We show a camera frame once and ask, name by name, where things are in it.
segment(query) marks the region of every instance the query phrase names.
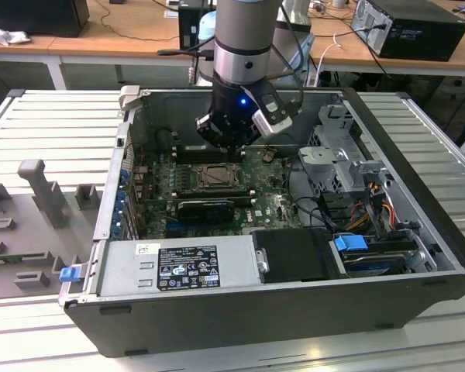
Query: slotted metal surface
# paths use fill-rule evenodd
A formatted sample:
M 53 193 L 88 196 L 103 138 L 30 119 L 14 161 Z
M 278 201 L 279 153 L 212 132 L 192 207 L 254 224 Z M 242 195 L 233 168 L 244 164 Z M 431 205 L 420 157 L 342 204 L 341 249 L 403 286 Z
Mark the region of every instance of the slotted metal surface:
M 465 297 L 403 329 L 120 359 L 101 356 L 53 298 L 2 305 L 0 371 L 25 370 L 465 371 Z
M 411 100 L 394 94 L 360 96 L 465 235 L 465 156 Z M 362 140 L 378 159 L 369 139 Z
M 22 160 L 45 161 L 48 181 L 63 191 L 95 184 L 102 191 L 119 123 L 117 91 L 26 91 L 0 117 L 0 184 L 30 193 L 17 175 Z

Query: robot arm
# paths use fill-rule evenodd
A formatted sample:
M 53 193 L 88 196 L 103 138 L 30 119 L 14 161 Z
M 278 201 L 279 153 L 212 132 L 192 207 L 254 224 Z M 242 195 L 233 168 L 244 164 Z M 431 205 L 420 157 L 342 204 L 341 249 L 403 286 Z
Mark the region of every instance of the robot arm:
M 267 80 L 282 0 L 217 2 L 212 106 L 197 120 L 200 135 L 234 152 L 291 126 L 299 104 L 284 103 Z

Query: warning label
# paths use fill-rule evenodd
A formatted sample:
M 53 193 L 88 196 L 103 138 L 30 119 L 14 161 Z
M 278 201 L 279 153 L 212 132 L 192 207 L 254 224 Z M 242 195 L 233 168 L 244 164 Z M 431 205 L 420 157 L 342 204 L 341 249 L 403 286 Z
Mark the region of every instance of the warning label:
M 217 246 L 160 249 L 157 287 L 161 291 L 220 287 Z

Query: wooden desk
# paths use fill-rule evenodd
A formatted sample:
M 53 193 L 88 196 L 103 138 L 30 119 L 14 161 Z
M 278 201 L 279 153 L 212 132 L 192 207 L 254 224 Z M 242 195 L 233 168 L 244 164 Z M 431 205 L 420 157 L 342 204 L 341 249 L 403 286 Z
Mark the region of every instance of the wooden desk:
M 34 36 L 32 42 L 24 44 L 0 44 L 0 53 L 48 54 L 48 47 L 55 40 L 55 36 Z
M 450 11 L 456 4 L 465 4 L 465 2 L 447 0 L 433 1 Z M 108 12 L 102 5 L 109 9 L 110 15 L 107 15 Z M 31 43 L 0 46 L 0 60 L 46 64 L 56 89 L 66 88 L 61 70 L 62 64 L 189 65 L 188 57 L 157 56 L 159 49 L 179 46 L 179 39 L 175 37 L 179 33 L 177 19 L 164 18 L 165 9 L 159 5 L 150 0 L 128 0 L 124 5 L 111 5 L 109 0 L 88 0 L 88 7 L 90 19 L 80 37 L 32 36 Z M 350 8 L 354 9 L 354 7 L 355 3 L 352 0 Z M 338 17 L 351 16 L 349 9 L 329 12 Z M 105 15 L 107 16 L 104 18 L 104 23 L 118 33 L 166 41 L 142 41 L 118 36 L 110 28 L 102 25 L 102 17 Z M 350 31 L 348 25 L 338 19 L 312 19 L 312 32 L 315 35 L 332 35 L 348 31 Z M 328 51 L 324 57 L 323 69 L 381 72 L 358 36 L 341 36 L 338 42 L 342 47 L 335 46 Z M 319 62 L 322 52 L 331 43 L 332 38 L 315 38 L 311 55 L 316 62 Z M 380 62 L 390 74 L 465 76 L 465 36 L 449 62 L 388 59 L 380 59 Z
M 434 0 L 443 8 L 451 11 L 457 4 L 465 2 L 450 2 L 447 0 Z M 348 12 L 355 8 L 353 1 L 350 10 L 329 10 L 329 14 L 342 18 L 344 15 L 351 16 Z M 312 32 L 315 35 L 332 35 L 334 33 L 347 33 L 351 28 L 338 19 L 312 19 Z M 335 46 L 328 50 L 324 56 L 323 66 L 331 71 L 360 71 L 381 72 L 374 59 L 370 55 L 364 42 L 355 34 L 337 38 L 341 48 Z M 323 51 L 332 44 L 332 38 L 315 38 L 311 55 L 319 62 Z M 392 60 L 380 58 L 379 63 L 391 74 L 437 74 L 465 76 L 465 35 L 458 44 L 455 52 L 448 62 L 435 62 L 424 60 Z
M 90 19 L 78 38 L 57 37 L 49 46 L 50 54 L 110 57 L 156 57 L 160 49 L 179 48 L 177 19 L 164 18 L 165 9 L 150 0 L 128 0 L 112 5 L 108 0 L 88 0 Z M 118 36 L 139 37 L 135 40 Z

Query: black computer case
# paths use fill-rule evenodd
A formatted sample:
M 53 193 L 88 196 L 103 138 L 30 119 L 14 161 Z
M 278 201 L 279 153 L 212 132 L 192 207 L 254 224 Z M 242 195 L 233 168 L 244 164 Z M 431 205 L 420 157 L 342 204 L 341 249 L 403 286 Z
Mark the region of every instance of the black computer case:
M 377 25 L 357 34 L 381 58 L 448 61 L 465 33 L 463 19 L 426 0 L 360 0 L 352 29 Z
M 88 22 L 86 0 L 0 0 L 0 29 L 77 37 Z
M 198 31 L 202 16 L 215 10 L 208 0 L 181 0 L 179 2 L 179 48 L 187 49 L 198 44 Z

